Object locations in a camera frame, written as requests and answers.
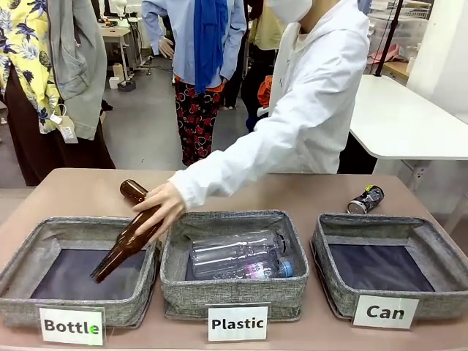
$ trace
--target white jacket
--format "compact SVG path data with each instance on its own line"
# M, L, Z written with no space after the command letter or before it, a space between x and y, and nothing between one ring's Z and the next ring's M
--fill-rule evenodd
M226 151L169 179L186 207L231 195L268 172L336 173L366 66L368 28L356 0L341 0L309 34L290 24L273 73L270 116Z

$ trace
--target white face mask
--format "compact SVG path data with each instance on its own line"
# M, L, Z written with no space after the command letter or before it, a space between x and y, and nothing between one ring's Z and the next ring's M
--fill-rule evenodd
M312 7L312 0L268 0L268 6L284 24L303 19Z

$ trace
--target brown glass bottle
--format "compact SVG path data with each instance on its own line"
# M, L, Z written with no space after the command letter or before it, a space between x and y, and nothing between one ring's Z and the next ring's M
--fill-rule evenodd
M147 191L137 182L132 180L124 181L120 187L123 196L131 200L133 203L139 203L145 199ZM147 219L159 210L160 206L150 208L140 212L120 233L116 239L116 244L104 257L97 268L91 273L96 283L102 282L111 272L113 272L123 261L128 257L137 254L156 233L161 226L161 222L154 225L141 235L135 235L135 231Z

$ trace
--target hand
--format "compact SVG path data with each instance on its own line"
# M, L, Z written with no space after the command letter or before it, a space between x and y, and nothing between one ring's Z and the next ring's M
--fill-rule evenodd
M146 200L136 205L133 208L133 211L141 212L157 205L161 205L161 208L135 232L136 235L141 235L160 221L163 221L161 227L159 227L153 238L151 238L150 243L158 239L158 237L163 234L163 232L166 231L172 223L186 212L181 194L170 182L151 190L146 195Z
M168 38L161 37L159 39L159 52L167 59L172 59L174 57L174 43L171 42Z

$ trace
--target gray hoodie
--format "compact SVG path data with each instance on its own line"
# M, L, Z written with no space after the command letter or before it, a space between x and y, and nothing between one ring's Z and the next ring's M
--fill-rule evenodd
M50 57L77 137L94 139L107 58L90 0L48 0Z

